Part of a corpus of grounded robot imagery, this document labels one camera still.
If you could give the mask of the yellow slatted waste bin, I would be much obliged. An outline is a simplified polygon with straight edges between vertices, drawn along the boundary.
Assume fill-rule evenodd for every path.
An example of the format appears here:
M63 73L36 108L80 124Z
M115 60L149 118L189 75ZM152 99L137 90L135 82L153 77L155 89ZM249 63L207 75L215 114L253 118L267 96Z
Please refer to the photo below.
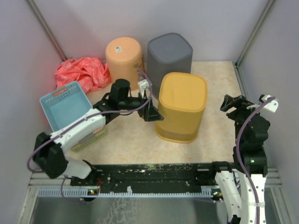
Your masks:
M206 108L208 86L199 76L183 72L167 74L161 83L158 111L164 117L155 123L156 134L177 143L194 141Z

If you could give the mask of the peach capybara print bucket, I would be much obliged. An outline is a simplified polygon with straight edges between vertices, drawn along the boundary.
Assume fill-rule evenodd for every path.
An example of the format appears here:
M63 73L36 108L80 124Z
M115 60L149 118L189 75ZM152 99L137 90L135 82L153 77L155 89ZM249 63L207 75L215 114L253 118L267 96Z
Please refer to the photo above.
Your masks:
M130 88L138 88L138 70L144 70L143 52L140 43L131 37L112 40L106 47L106 62L112 83L117 79L126 79Z

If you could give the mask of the grey slatted waste bin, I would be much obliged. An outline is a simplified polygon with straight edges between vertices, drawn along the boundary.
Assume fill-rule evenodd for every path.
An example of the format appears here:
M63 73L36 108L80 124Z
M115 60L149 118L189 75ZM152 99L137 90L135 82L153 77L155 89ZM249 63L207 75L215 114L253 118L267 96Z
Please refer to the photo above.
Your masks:
M147 73L153 91L158 94L168 73L190 73L192 56L192 46L178 33L167 33L150 40L147 45Z

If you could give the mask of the blue plastic basket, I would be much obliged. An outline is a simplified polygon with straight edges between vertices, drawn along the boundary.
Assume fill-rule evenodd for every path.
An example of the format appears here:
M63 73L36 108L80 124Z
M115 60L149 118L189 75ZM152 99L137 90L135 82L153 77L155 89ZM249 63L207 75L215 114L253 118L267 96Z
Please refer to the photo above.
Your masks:
M92 109L91 102L77 81L41 97L40 104L54 132L65 128Z

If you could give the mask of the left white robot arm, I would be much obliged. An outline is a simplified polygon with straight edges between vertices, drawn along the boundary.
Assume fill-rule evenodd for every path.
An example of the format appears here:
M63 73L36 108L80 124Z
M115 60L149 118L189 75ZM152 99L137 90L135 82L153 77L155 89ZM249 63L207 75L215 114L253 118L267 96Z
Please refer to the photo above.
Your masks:
M81 118L49 135L39 134L32 160L50 179L64 175L79 178L87 185L94 184L97 180L94 165L86 160L66 158L65 153L92 131L104 127L121 114L137 112L146 122L163 120L163 116L153 105L151 96L146 95L146 89L151 89L150 82L144 79L139 84L140 93L137 97L132 97L129 95L129 81L117 79L110 92Z

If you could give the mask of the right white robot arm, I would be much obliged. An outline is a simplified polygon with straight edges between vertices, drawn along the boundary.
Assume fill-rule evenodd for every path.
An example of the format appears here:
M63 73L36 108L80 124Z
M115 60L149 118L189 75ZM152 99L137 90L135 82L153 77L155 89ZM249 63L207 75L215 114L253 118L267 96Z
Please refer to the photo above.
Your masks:
M235 183L234 172L228 162L213 162L209 181L218 185L228 213L230 224L264 224L264 188L268 174L268 162L263 148L268 139L270 122L261 116L262 109L275 112L275 97L261 95L260 104L248 101L244 96L225 95L220 110L235 123L234 166L239 178Z

